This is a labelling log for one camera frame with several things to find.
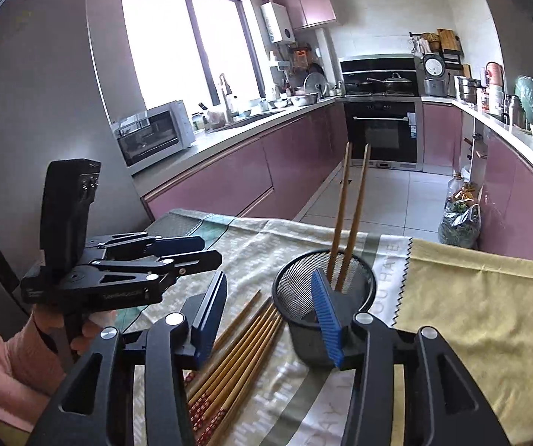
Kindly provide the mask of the black built-in oven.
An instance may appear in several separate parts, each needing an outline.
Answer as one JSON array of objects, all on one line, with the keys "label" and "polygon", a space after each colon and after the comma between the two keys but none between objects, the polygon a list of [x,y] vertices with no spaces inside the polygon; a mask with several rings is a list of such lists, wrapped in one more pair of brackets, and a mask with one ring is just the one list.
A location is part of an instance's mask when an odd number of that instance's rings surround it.
[{"label": "black built-in oven", "polygon": [[351,161],[366,157],[369,166],[422,171],[424,164],[423,104],[414,98],[343,100]]}]

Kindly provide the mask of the pink thermos kettle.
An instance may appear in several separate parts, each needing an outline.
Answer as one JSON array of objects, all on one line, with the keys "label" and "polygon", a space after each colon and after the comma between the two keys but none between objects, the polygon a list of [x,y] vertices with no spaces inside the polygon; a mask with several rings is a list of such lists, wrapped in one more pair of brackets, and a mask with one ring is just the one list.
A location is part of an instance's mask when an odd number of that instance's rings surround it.
[{"label": "pink thermos kettle", "polygon": [[489,61],[485,67],[485,75],[489,113],[500,116],[504,106],[503,67],[495,61]]}]

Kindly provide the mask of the black wok with lid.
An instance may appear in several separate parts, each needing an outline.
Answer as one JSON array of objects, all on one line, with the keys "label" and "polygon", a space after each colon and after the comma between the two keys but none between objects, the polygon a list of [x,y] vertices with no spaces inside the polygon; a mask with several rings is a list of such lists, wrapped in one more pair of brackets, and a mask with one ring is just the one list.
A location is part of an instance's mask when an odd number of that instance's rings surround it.
[{"label": "black wok with lid", "polygon": [[412,81],[403,78],[398,72],[394,72],[389,78],[385,78],[382,83],[389,94],[409,94],[412,95]]}]

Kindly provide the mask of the bag of green vegetables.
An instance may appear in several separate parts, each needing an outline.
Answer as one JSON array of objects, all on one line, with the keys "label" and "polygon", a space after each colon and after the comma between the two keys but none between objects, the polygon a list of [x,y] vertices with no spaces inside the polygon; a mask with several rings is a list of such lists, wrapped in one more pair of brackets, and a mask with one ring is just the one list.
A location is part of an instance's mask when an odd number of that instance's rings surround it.
[{"label": "bag of green vegetables", "polygon": [[438,227],[441,244],[472,249],[481,232],[479,203],[473,198],[448,198]]}]

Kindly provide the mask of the white rice cooker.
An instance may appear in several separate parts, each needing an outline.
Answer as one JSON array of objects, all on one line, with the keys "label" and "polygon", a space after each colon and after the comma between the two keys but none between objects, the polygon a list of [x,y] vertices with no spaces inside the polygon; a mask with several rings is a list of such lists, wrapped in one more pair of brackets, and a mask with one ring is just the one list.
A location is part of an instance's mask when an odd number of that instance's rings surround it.
[{"label": "white rice cooker", "polygon": [[446,97],[448,95],[446,68],[438,54],[425,54],[423,57],[424,91],[427,96]]}]

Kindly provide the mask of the wooden chopstick on table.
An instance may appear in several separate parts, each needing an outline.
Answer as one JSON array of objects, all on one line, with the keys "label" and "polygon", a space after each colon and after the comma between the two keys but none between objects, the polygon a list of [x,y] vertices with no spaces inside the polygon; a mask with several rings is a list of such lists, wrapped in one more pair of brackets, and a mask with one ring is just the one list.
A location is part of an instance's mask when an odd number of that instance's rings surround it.
[{"label": "wooden chopstick on table", "polygon": [[234,338],[243,333],[242,329],[261,313],[261,306],[258,305],[261,298],[262,293],[261,290],[258,289],[231,323],[217,337],[211,355],[209,355],[209,361],[212,361],[213,356],[219,353],[225,345],[229,346],[232,344]]},{"label": "wooden chopstick on table", "polygon": [[282,319],[272,304],[252,320],[233,348],[189,400],[193,432],[197,443],[207,444],[219,422],[258,371],[268,346],[279,331]]},{"label": "wooden chopstick on table", "polygon": [[257,345],[263,337],[265,337],[267,327],[272,323],[275,309],[271,302],[269,307],[265,310],[265,313],[258,319],[252,326],[249,333],[244,337],[243,341],[240,341],[231,355],[225,358],[219,365],[219,368],[210,375],[210,377],[204,382],[204,385],[200,389],[201,396],[195,398],[195,402],[190,406],[189,401],[187,405],[192,410],[197,404],[203,403],[206,399],[210,398],[212,393],[221,385],[221,382],[227,382],[227,375],[233,371],[234,368],[244,361],[247,355],[251,355],[251,349]]},{"label": "wooden chopstick on table", "polygon": [[211,397],[205,400],[205,409],[195,422],[195,427],[199,433],[196,440],[197,445],[209,444],[234,403],[251,385],[281,325],[281,318],[273,318],[272,323],[267,327],[265,337],[251,349],[251,355],[247,355],[237,368],[229,372],[226,377],[227,382],[221,382]]},{"label": "wooden chopstick on table", "polygon": [[257,315],[253,320],[251,320],[243,329],[243,333],[234,338],[234,341],[229,346],[225,345],[219,353],[213,356],[212,361],[209,361],[208,365],[204,366],[201,372],[190,372],[186,379],[184,380],[184,385],[186,386],[187,400],[191,406],[198,398],[202,395],[200,389],[204,385],[204,382],[212,375],[217,368],[219,368],[220,363],[228,358],[229,355],[234,351],[237,344],[240,341],[244,340],[244,337],[249,333],[253,324],[261,318],[265,313],[265,310],[269,307],[272,300],[270,298],[265,299],[261,306],[261,313]]},{"label": "wooden chopstick on table", "polygon": [[224,355],[210,372],[200,389],[189,399],[193,428],[198,431],[203,421],[211,418],[242,381],[245,372],[251,370],[252,361],[266,347],[279,324],[272,303],[241,334],[233,348]]}]

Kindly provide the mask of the steel stock pot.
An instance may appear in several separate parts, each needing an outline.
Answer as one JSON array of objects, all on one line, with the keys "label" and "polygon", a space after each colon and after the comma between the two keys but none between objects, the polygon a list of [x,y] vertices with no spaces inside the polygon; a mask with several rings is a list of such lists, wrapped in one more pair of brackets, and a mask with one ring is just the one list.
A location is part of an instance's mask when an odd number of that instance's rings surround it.
[{"label": "steel stock pot", "polygon": [[476,78],[467,78],[464,75],[454,77],[456,97],[466,104],[477,104],[477,90],[481,88],[481,82]]}]

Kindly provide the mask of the black range hood stove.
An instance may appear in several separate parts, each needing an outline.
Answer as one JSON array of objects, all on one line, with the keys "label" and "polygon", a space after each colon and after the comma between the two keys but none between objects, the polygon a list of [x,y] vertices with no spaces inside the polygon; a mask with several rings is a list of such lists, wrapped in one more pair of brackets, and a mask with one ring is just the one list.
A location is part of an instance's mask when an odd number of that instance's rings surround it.
[{"label": "black range hood stove", "polygon": [[[367,54],[341,58],[341,78],[347,95],[355,96],[420,96],[419,60],[412,54]],[[382,81],[398,72],[412,81],[409,94],[389,94]]]}]

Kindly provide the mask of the kitchen faucet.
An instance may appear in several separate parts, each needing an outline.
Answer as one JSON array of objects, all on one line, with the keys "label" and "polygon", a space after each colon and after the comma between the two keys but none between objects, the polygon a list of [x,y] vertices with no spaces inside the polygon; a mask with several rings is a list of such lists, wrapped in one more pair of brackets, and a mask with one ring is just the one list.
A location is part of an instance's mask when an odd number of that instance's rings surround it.
[{"label": "kitchen faucet", "polygon": [[234,122],[234,118],[236,117],[236,111],[231,103],[233,92],[227,81],[226,75],[223,72],[221,72],[219,75],[219,83],[222,102],[225,107],[225,120],[227,124],[232,124]]}]

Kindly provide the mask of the black mesh utensil holder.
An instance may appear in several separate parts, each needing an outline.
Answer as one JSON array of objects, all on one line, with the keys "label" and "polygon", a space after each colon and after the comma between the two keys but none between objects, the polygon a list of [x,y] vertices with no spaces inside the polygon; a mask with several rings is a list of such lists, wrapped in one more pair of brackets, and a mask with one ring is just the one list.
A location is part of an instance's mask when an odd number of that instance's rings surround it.
[{"label": "black mesh utensil holder", "polygon": [[335,271],[328,278],[331,258],[329,250],[300,255],[277,273],[272,285],[272,301],[289,326],[293,349],[311,368],[341,365],[352,318],[369,310],[377,291],[370,265],[356,255],[336,289],[344,254],[337,254]]}]

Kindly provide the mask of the white microwave oven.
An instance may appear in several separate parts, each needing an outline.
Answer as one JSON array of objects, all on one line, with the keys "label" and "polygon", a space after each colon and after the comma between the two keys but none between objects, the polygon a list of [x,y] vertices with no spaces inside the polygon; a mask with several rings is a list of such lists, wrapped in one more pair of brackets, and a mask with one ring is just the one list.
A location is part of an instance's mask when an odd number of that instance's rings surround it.
[{"label": "white microwave oven", "polygon": [[196,140],[182,100],[112,123],[111,130],[131,175],[190,148]]}]

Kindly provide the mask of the white water heater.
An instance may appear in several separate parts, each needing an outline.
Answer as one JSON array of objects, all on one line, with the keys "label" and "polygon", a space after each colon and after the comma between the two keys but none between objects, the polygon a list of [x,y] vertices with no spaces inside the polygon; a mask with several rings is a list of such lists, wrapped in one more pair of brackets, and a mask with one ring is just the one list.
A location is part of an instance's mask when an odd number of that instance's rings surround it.
[{"label": "white water heater", "polygon": [[293,27],[286,7],[272,1],[260,6],[271,43],[295,43]]}]

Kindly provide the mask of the pink wall cabinet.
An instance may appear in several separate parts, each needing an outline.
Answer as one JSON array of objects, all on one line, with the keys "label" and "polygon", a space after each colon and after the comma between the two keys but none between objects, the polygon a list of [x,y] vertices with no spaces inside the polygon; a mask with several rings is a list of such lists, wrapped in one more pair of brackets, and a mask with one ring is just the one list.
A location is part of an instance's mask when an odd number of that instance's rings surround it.
[{"label": "pink wall cabinet", "polygon": [[286,7],[293,30],[320,26],[335,22],[331,0],[273,0]]}]

